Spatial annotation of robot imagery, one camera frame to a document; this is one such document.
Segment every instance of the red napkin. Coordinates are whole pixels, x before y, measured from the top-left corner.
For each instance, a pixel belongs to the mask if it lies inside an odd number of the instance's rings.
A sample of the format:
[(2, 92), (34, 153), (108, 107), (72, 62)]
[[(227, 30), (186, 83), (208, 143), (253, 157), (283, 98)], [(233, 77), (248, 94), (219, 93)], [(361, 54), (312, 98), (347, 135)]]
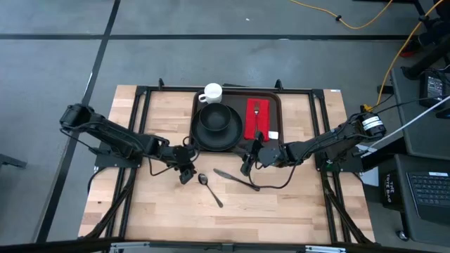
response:
[[(259, 101), (258, 116), (255, 114), (255, 102)], [(247, 111), (245, 113), (244, 139), (252, 140), (255, 138), (256, 121), (258, 121), (258, 131), (264, 135), (264, 141), (269, 141), (269, 101), (265, 99), (249, 98), (247, 99)]]

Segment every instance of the laptop keyboard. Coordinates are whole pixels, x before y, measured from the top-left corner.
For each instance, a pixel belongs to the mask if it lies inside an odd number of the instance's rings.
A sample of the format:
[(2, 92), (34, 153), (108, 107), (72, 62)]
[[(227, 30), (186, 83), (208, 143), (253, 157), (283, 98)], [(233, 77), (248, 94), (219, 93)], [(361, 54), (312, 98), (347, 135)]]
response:
[(438, 172), (409, 172), (408, 180), (417, 205), (450, 207), (450, 177)]

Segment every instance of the black plate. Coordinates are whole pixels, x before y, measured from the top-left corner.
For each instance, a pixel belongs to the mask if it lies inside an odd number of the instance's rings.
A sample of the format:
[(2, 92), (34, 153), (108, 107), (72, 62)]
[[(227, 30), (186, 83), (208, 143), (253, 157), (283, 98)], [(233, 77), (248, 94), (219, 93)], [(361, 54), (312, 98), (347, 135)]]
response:
[(198, 111), (191, 122), (191, 133), (195, 142), (200, 147), (209, 151), (224, 151), (235, 146), (243, 137), (244, 129), (242, 119), (231, 107), (231, 121), (226, 129), (220, 132), (208, 131), (200, 123), (200, 111)]

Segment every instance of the brown tray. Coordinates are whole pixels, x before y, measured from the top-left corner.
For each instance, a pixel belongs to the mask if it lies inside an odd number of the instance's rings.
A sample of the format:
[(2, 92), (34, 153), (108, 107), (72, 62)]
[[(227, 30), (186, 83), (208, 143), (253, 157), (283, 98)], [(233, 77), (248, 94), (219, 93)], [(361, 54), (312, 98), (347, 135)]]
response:
[[(203, 93), (203, 90), (197, 92), (193, 99), (192, 106), (192, 117), (199, 110), (202, 110), (207, 103), (200, 103), (198, 101), (198, 96)], [(264, 142), (265, 147), (276, 147), (283, 144), (283, 116), (281, 114), (281, 100), (280, 98), (268, 91), (239, 91), (233, 89), (223, 89), (222, 91), (222, 101), (221, 104), (227, 105), (233, 108), (242, 119), (243, 131), (245, 130), (245, 113), (247, 109), (247, 99), (248, 98), (259, 98), (267, 99), (270, 104), (270, 129), (269, 131), (278, 132), (278, 140), (269, 139), (269, 141)], [(244, 137), (239, 141), (238, 146), (243, 147), (248, 140)], [(192, 138), (192, 133), (189, 131), (189, 143), (194, 144), (195, 140)], [(202, 151), (213, 152), (209, 150), (200, 149)], [(231, 149), (221, 151), (220, 153), (231, 153)]]

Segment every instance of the black bowl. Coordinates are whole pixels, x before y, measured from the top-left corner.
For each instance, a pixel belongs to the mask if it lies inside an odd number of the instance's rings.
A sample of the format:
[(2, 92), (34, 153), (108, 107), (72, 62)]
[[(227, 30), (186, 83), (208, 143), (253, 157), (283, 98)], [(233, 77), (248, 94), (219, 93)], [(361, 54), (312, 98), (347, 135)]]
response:
[(226, 105), (212, 103), (200, 111), (200, 123), (208, 131), (224, 130), (231, 121), (231, 111)]

